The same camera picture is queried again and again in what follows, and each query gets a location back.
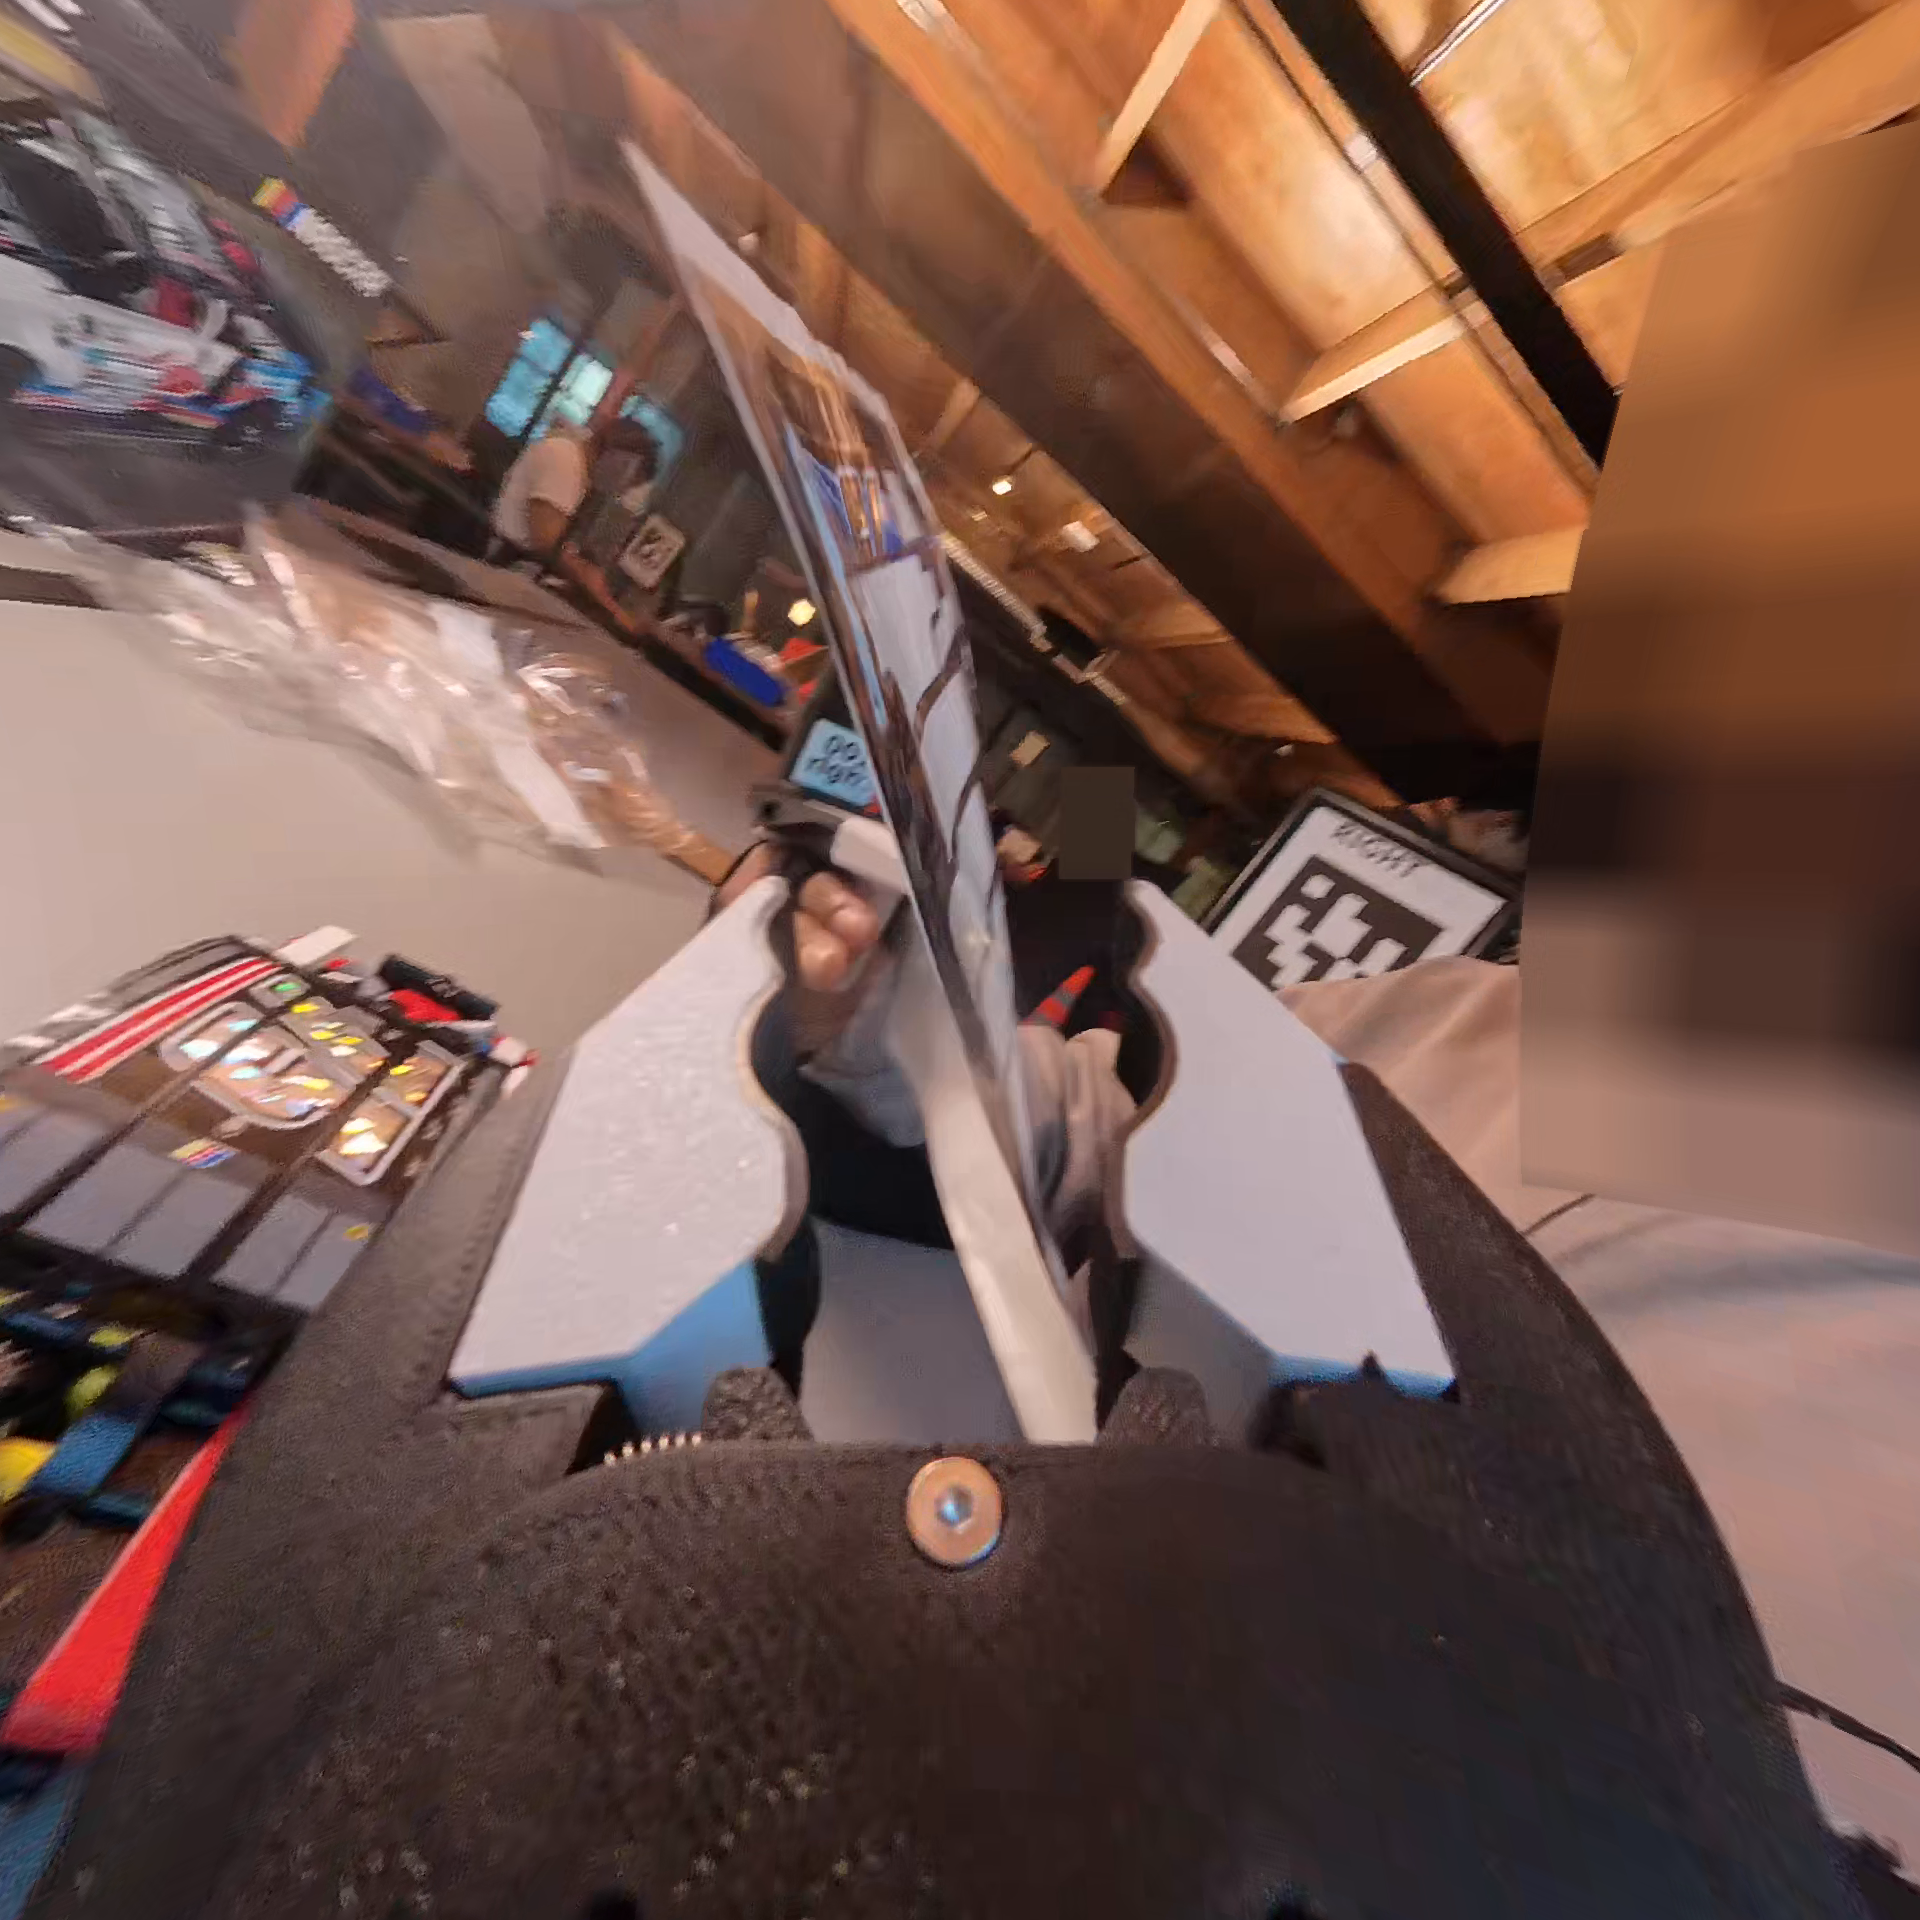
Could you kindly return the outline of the crumpled clear plastic bags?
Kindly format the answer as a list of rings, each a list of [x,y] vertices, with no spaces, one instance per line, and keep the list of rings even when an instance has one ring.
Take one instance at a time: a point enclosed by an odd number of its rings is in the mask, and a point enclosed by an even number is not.
[[[571,621],[450,573],[425,592],[312,515],[249,510],[233,540],[169,555],[35,518],[22,533],[235,717],[406,777],[469,844],[577,868],[648,852],[706,883],[733,866],[667,797],[629,692]]]

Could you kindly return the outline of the person's right hand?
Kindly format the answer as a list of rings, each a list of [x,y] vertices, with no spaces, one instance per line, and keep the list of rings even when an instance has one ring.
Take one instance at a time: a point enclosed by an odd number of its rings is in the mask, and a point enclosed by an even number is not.
[[[764,1093],[780,1106],[826,1094],[866,1131],[918,1145],[922,1108],[893,1046],[897,908],[870,908],[826,866],[758,840],[718,883],[709,914],[768,877],[787,883],[787,902],[770,926],[784,986],[753,1040]]]

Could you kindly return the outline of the black lego set box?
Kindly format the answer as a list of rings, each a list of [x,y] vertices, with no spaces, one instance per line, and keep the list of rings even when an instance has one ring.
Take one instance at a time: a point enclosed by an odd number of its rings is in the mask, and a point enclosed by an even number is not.
[[[373,4],[3,4],[4,525],[286,496],[434,137]]]

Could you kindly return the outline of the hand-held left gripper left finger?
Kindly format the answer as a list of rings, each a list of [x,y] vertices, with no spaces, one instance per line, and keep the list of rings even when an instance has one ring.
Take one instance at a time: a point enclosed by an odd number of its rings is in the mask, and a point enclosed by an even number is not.
[[[462,1398],[604,1386],[672,1433],[772,1357],[762,1283],[810,1234],[801,1133],[753,1050],[784,905],[758,880],[566,1057],[450,1350]]]

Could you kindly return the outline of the framed black white tag sign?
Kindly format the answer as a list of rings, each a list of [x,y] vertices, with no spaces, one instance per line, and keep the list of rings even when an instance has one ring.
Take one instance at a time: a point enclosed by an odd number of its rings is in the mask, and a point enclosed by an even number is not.
[[[1520,883],[1432,832],[1317,786],[1297,800],[1202,918],[1273,995],[1441,957],[1500,957]]]

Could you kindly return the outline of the lego race car model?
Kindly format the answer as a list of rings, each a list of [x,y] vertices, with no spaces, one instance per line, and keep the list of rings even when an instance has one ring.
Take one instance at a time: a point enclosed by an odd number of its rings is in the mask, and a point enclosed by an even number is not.
[[[251,1402],[533,1052],[350,936],[214,938],[4,1037],[4,1816],[97,1752]]]

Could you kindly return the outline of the lego sticker sheet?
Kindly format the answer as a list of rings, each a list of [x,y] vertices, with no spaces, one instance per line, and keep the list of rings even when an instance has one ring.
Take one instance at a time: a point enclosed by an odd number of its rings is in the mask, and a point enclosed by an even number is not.
[[[888,401],[645,154],[622,157],[764,467],[821,611],[901,870],[897,960],[861,1021],[909,1089],[953,1250],[1019,1430],[1096,1435],[1025,1099],[1016,968],[944,531]]]

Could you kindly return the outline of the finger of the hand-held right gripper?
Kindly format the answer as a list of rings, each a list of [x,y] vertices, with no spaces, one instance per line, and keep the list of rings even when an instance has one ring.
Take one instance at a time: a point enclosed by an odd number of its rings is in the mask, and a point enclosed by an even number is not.
[[[909,891],[898,842],[875,818],[822,828],[822,868],[870,908],[898,908]]]

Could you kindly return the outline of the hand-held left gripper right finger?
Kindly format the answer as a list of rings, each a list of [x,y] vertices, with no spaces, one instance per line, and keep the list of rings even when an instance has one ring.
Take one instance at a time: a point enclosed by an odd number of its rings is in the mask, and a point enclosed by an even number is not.
[[[1133,880],[1125,902],[1162,1061],[1113,1203],[1136,1264],[1130,1354],[1195,1380],[1232,1441],[1290,1386],[1379,1374],[1442,1398],[1456,1365],[1345,1061],[1163,891]]]

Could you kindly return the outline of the person's right forearm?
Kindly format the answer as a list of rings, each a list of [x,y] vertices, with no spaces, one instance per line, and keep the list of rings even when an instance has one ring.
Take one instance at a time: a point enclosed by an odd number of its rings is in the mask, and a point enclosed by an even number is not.
[[[808,1148],[812,1204],[834,1227],[928,1250],[953,1246],[922,1108],[884,1035],[893,968],[832,1016],[803,1052],[792,1118]],[[1022,1024],[1025,1113],[1040,1213],[1070,1280],[1093,1261],[1101,1193],[1136,1102],[1120,1078],[1115,1019],[1060,1030]]]

